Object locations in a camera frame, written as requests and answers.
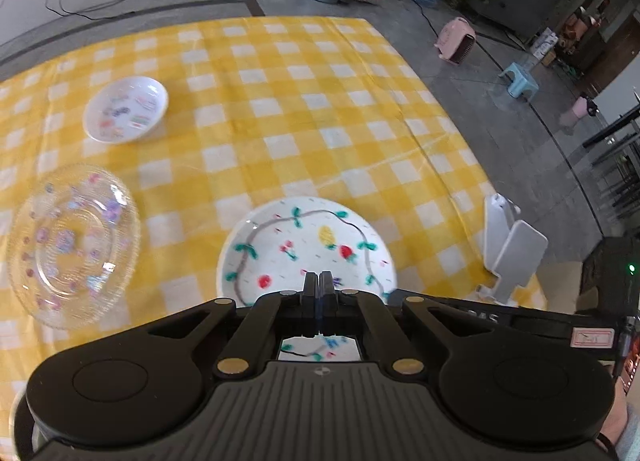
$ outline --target white plate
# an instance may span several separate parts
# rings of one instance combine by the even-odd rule
[[[169,105],[162,84],[146,76],[130,76],[104,87],[84,110],[84,131],[102,143],[126,143],[155,127]]]
[[[226,238],[218,295],[250,305],[272,291],[302,291],[307,271],[331,271],[336,289],[383,299],[396,288],[391,255],[367,221],[327,199],[289,197],[256,208]]]

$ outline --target screw head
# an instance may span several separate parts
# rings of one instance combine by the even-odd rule
[[[239,375],[249,368],[249,362],[242,358],[225,358],[218,362],[218,370],[226,375]]]
[[[424,364],[415,358],[400,358],[394,362],[393,368],[401,375],[416,375],[424,369]]]

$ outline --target sleeve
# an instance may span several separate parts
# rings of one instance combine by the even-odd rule
[[[640,461],[640,417],[629,404],[626,412],[626,427],[616,443],[616,453],[620,461]]]

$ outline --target strawberry painting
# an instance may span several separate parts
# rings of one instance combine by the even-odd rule
[[[340,247],[340,256],[348,263],[355,264],[357,255],[353,253],[350,247],[342,245]]]
[[[283,245],[281,245],[280,247],[280,251],[282,253],[286,253],[287,256],[292,260],[292,261],[296,261],[298,259],[298,256],[296,255],[296,252],[293,249],[293,243],[291,241],[287,241],[286,243],[284,243]]]
[[[271,277],[269,275],[260,275],[258,277],[258,286],[260,289],[267,289],[271,285]]]

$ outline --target glass plate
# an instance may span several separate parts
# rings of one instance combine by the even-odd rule
[[[59,168],[24,202],[9,237],[9,279],[35,319],[57,329],[95,322],[133,274],[140,218],[129,189],[102,168]]]

